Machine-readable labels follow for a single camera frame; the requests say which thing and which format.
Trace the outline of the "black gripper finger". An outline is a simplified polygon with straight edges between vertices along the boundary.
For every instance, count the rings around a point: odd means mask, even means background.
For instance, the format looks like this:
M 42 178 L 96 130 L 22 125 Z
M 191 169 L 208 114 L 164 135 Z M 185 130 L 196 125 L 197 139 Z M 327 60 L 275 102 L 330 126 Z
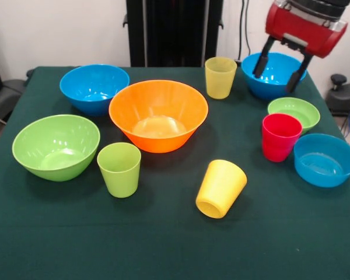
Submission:
M 268 63 L 269 51 L 270 51 L 272 45 L 274 44 L 275 40 L 276 39 L 272 36 L 268 37 L 268 39 L 267 39 L 267 41 L 262 49 L 262 52 L 257 60 L 255 68 L 253 70 L 253 75 L 255 78 L 260 78 L 260 76 L 263 74 L 265 67 Z
M 290 79 L 286 85 L 286 91 L 288 93 L 292 93 L 296 89 L 297 85 L 301 81 L 303 74 L 307 71 L 307 67 L 309 66 L 312 58 L 313 58 L 313 55 L 311 55 L 311 54 L 304 55 L 304 59 L 300 65 L 300 67 L 298 68 L 298 70 L 296 70 L 295 72 L 292 73 L 292 75 L 290 76 Z

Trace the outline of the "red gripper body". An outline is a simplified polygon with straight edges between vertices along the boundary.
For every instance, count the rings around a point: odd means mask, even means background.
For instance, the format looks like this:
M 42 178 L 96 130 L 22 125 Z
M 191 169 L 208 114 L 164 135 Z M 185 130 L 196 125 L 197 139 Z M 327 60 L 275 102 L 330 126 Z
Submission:
M 265 32 L 302 54 L 324 58 L 347 30 L 341 19 L 347 6 L 347 1 L 274 1 Z

